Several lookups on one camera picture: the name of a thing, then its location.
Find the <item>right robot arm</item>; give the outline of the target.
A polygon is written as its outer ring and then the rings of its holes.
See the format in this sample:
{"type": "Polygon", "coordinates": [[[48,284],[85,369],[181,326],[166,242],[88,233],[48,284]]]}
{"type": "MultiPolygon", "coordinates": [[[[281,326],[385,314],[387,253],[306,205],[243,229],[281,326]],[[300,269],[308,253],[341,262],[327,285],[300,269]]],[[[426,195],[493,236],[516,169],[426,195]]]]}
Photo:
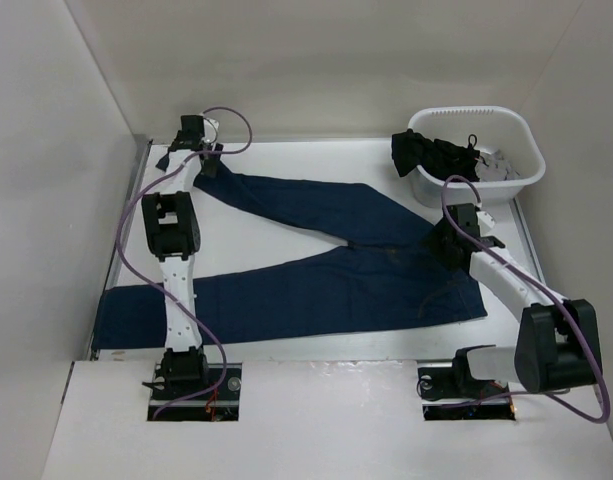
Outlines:
{"type": "Polygon", "coordinates": [[[586,300],[570,300],[541,284],[505,245],[481,229],[490,218],[473,204],[451,205],[423,244],[449,270],[461,270],[490,290],[519,321],[513,347],[459,349],[450,384],[469,396],[486,381],[518,383],[530,393],[593,385],[602,369],[596,313],[586,300]]]}

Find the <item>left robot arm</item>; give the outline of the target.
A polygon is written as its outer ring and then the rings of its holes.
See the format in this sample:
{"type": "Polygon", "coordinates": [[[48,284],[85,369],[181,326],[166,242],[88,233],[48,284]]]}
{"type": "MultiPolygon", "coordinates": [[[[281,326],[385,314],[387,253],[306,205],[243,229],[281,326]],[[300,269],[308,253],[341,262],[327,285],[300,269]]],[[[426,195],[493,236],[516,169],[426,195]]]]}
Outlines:
{"type": "Polygon", "coordinates": [[[165,294],[166,338],[161,376],[192,399],[210,387],[203,339],[194,320],[193,269],[200,230],[190,190],[202,171],[201,153],[217,139],[218,127],[202,115],[184,115],[167,154],[158,162],[161,182],[141,200],[146,240],[158,260],[165,294]]]}

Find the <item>black garment in basket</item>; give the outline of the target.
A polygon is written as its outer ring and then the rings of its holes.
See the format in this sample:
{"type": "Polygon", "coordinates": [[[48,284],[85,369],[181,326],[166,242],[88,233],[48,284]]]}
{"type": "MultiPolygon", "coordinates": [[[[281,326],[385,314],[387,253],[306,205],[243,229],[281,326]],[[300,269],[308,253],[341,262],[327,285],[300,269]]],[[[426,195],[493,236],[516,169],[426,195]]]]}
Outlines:
{"type": "Polygon", "coordinates": [[[459,175],[474,182],[477,181],[476,160],[480,155],[476,145],[477,136],[474,134],[468,137],[468,144],[464,147],[438,138],[430,140],[407,129],[391,136],[391,158],[400,178],[422,167],[438,180],[459,175]]]}

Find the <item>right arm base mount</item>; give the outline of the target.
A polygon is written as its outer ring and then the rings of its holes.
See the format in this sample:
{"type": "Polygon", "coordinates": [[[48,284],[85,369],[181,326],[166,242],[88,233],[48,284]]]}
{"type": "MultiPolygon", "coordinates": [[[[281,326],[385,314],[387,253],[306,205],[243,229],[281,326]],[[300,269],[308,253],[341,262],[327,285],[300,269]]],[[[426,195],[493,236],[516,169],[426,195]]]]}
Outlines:
{"type": "Polygon", "coordinates": [[[421,362],[416,391],[425,421],[514,421],[507,383],[476,380],[467,365],[467,349],[450,361],[421,362]]]}

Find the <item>grey white garment in basket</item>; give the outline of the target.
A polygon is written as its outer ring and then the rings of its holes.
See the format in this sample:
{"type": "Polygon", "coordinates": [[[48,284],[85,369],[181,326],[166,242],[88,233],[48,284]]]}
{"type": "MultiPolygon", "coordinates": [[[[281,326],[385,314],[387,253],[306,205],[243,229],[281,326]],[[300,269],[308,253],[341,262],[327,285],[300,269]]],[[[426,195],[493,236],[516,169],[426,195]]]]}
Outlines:
{"type": "Polygon", "coordinates": [[[476,160],[475,175],[480,182],[513,181],[520,178],[517,170],[500,149],[480,152],[476,160]]]}

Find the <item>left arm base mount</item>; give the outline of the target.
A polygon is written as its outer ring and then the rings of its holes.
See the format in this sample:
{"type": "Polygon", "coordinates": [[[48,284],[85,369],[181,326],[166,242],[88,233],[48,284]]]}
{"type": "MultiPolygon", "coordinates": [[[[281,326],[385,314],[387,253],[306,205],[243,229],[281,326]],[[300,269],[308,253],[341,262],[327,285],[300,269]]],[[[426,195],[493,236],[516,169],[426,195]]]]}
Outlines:
{"type": "Polygon", "coordinates": [[[239,419],[243,366],[210,364],[203,351],[166,350],[143,384],[150,390],[151,422],[235,422],[239,419]]]}

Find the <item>dark blue denim trousers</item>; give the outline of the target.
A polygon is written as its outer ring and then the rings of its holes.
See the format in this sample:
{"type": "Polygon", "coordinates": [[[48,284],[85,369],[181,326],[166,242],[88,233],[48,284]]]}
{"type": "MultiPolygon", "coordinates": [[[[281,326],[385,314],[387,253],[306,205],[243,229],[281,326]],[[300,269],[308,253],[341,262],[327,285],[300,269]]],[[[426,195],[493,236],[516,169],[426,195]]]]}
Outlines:
{"type": "Polygon", "coordinates": [[[197,349],[402,330],[486,315],[478,283],[423,247],[431,223],[361,183],[250,176],[214,158],[191,185],[243,212],[340,240],[301,260],[196,278],[188,259],[163,282],[115,287],[99,304],[98,349],[197,349]]]}

